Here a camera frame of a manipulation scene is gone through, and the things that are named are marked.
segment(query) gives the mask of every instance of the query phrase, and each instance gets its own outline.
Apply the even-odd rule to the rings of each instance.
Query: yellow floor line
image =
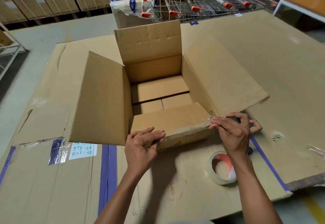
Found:
[[[306,191],[300,192],[299,196],[311,215],[315,218],[316,222],[318,224],[325,224],[325,212],[315,199]]]

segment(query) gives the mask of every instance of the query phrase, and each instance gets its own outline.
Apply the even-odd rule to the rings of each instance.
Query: left hand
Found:
[[[164,130],[155,132],[153,130],[154,127],[149,127],[143,131],[132,132],[126,139],[124,152],[127,169],[138,179],[151,167],[153,160],[157,156],[157,146],[166,135]],[[145,148],[146,144],[150,144],[150,148]]]

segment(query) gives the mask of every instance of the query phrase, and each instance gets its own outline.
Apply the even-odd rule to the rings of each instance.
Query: open cardboard box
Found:
[[[120,29],[115,37],[124,65],[89,52],[71,141],[125,145],[130,132],[154,126],[166,132],[164,150],[209,137],[211,116],[268,97],[213,37],[182,54],[180,21]],[[151,108],[134,116],[135,105]]]

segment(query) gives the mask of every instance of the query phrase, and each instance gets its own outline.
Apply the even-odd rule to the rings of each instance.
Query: concrete floor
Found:
[[[43,75],[55,44],[109,35],[115,29],[114,17],[108,14],[12,31],[30,52],[25,61],[17,59],[0,82],[0,156],[8,146]],[[307,199],[294,194],[289,199],[275,203],[284,224],[325,223],[325,191],[323,188],[314,188],[308,192]],[[242,213],[227,218],[227,223],[244,223]]]

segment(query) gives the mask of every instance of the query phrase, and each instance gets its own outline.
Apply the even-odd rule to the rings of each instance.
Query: metal rack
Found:
[[[227,16],[236,13],[246,13],[255,10],[266,10],[273,13],[279,0],[165,0],[165,6],[158,6],[153,1],[150,3],[149,13],[145,18],[150,18],[154,23],[179,19],[181,23],[200,21],[209,18]]]
[[[7,33],[7,36],[12,40],[12,44],[9,46],[4,46],[0,44],[0,80],[8,70],[9,66],[12,64],[14,59],[19,53],[23,53],[26,49],[21,43],[17,41],[16,38],[7,30],[7,28],[0,23],[0,27]]]

